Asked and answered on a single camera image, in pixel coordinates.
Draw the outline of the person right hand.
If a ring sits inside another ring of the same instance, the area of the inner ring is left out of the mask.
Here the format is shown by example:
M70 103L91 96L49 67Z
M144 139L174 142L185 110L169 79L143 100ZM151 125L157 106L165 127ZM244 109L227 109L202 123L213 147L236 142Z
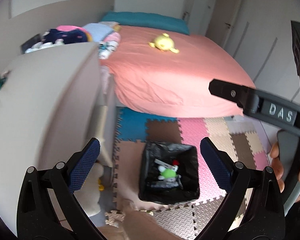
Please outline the person right hand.
M269 156L272 159L272 161L271 161L271 167L273 168L273 170L275 172L275 176L277 178L277 182L279 184L280 191L283 192L283 190L285 188L285 184L284 184L284 182L282 180L284 169L283 169L283 165L282 165L282 163L281 163L281 161L279 159L279 155L280 155L279 145L276 142L272 146L272 148L270 150L270 153L269 153ZM300 202L300 195L298 196L296 202Z

